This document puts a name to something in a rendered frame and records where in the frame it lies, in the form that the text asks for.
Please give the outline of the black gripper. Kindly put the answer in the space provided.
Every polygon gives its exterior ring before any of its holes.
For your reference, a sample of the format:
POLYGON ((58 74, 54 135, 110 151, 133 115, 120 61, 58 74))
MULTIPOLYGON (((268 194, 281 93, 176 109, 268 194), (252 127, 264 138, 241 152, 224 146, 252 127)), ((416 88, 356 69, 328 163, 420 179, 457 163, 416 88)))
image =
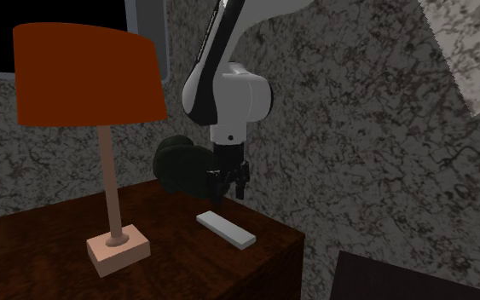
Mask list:
POLYGON ((236 170, 235 198, 245 198, 246 184, 250 181, 250 165, 244 161, 244 144, 220 145, 213 144, 213 154, 218 170, 206 172, 207 197, 215 208, 220 208, 223 195, 229 190, 228 172, 236 170))

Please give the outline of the white flat rectangular remote control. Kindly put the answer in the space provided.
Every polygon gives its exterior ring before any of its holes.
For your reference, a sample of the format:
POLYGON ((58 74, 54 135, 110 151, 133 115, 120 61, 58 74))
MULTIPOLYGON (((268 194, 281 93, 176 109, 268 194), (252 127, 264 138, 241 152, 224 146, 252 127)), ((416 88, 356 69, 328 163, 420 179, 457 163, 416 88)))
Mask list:
POLYGON ((240 250, 244 250, 257 241, 254 234, 213 211, 206 211, 197 215, 196 221, 240 250))

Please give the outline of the dark rounded plush figure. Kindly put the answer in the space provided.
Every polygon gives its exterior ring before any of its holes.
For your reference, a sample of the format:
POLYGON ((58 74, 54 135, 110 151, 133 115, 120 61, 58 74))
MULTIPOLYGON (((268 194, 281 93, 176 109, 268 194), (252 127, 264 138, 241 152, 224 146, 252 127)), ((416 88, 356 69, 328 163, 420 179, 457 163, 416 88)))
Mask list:
POLYGON ((207 172, 214 170, 218 170, 214 153, 183 135, 165 138, 153 158, 153 173, 166 192, 182 191, 218 204, 223 196, 211 196, 207 182, 207 172))

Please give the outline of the orange shade table lamp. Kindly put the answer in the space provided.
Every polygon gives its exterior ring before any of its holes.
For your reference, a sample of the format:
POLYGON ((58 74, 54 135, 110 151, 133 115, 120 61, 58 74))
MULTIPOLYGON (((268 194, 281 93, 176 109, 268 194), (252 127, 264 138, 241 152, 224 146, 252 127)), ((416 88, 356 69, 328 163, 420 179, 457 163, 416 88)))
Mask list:
POLYGON ((101 26, 38 22, 13 30, 17 122, 97 130, 109 230, 87 239, 105 277, 150 255, 149 240, 123 225, 111 128, 167 117, 154 44, 101 26))

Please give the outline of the dark flat-topped furniture block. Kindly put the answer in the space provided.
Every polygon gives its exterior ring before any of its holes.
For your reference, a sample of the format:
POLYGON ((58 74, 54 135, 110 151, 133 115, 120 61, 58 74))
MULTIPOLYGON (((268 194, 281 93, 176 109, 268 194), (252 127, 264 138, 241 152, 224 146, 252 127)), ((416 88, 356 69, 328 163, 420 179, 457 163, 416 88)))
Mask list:
POLYGON ((330 300, 480 300, 480 289, 340 251, 330 300))

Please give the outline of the dark wooden nightstand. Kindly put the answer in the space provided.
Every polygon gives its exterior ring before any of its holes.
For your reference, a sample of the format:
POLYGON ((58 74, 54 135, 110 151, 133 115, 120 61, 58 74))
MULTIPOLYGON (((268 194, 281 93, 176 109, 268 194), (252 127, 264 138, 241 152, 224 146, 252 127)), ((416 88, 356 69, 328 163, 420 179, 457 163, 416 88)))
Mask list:
POLYGON ((240 250, 197 222, 211 204, 158 182, 119 191, 151 254, 100 277, 86 249, 108 230, 93 194, 0 217, 0 300, 300 300, 305 236, 232 200, 224 218, 256 237, 240 250))

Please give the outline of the grey framed dark window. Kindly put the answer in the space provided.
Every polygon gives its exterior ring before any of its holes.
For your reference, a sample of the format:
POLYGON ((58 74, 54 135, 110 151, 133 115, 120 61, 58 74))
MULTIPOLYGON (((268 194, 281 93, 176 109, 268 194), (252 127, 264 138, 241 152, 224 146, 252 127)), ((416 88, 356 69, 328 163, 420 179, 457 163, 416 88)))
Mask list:
POLYGON ((102 26, 148 38, 161 81, 169 80, 166 0, 0 0, 0 79, 14 79, 13 28, 34 22, 102 26))

